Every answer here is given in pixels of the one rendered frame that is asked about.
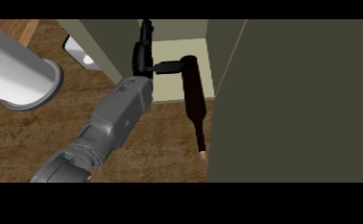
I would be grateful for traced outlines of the white flat object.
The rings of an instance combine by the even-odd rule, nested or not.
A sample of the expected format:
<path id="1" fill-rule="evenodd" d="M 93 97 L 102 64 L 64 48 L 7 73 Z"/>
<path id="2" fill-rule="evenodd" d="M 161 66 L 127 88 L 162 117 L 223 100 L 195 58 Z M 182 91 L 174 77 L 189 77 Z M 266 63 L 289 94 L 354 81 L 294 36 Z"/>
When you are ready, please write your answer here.
<path id="1" fill-rule="evenodd" d="M 81 45 L 71 36 L 67 36 L 62 49 L 84 69 L 100 71 L 100 67 L 92 59 L 92 56 L 87 54 Z"/>

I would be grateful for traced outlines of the pale grey metal cylinder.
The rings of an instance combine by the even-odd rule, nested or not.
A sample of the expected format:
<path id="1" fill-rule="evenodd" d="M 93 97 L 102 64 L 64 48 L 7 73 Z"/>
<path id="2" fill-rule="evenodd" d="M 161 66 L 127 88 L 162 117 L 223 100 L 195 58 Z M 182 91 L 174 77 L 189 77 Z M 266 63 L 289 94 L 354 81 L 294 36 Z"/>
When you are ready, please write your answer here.
<path id="1" fill-rule="evenodd" d="M 62 87 L 59 64 L 41 59 L 0 30 L 0 101 L 18 112 L 44 106 Z"/>

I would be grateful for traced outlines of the dark olive cabinet door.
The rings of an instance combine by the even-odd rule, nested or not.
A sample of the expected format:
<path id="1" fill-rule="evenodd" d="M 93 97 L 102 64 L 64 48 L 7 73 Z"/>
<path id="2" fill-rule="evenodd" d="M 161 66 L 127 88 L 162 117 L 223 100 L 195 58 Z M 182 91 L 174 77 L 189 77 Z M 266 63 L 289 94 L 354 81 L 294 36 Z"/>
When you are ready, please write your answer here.
<path id="1" fill-rule="evenodd" d="M 211 182 L 363 182 L 363 20 L 247 21 L 211 132 Z"/>

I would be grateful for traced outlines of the dark wine bottle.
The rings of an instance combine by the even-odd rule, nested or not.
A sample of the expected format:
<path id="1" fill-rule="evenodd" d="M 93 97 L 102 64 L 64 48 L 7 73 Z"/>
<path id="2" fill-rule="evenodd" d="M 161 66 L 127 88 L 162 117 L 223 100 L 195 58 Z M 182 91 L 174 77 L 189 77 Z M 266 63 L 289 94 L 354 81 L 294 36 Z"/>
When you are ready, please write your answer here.
<path id="1" fill-rule="evenodd" d="M 193 61 L 183 61 L 182 70 L 185 105 L 188 117 L 193 122 L 198 138 L 199 157 L 207 158 L 207 149 L 204 141 L 202 121 L 207 115 L 204 92 L 199 78 L 199 66 Z"/>

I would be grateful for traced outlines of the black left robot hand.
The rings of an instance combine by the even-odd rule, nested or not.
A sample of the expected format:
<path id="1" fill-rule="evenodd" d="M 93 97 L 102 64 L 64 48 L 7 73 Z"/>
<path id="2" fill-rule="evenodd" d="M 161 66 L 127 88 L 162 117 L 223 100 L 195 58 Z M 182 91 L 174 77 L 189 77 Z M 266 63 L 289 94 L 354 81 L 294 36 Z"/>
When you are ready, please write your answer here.
<path id="1" fill-rule="evenodd" d="M 154 24 L 149 19 L 142 21 L 139 41 L 134 43 L 131 55 L 131 71 L 134 76 L 143 76 L 149 79 L 154 74 L 189 73 L 195 74 L 198 70 L 198 61 L 193 56 L 185 60 L 154 63 L 152 55 Z"/>

